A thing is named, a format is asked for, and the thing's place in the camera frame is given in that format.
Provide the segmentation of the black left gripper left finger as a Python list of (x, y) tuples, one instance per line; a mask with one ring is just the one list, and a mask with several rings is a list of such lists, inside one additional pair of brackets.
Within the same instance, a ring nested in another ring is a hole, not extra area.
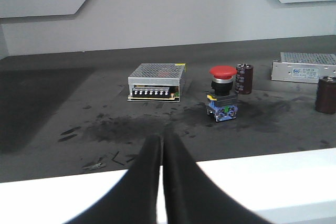
[(146, 138), (132, 166), (100, 200), (69, 223), (156, 223), (161, 141)]

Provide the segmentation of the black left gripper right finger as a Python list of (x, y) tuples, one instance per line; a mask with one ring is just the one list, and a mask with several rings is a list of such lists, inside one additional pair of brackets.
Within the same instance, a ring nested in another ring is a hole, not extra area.
[(164, 132), (163, 185), (168, 223), (268, 223), (216, 186), (172, 131)]

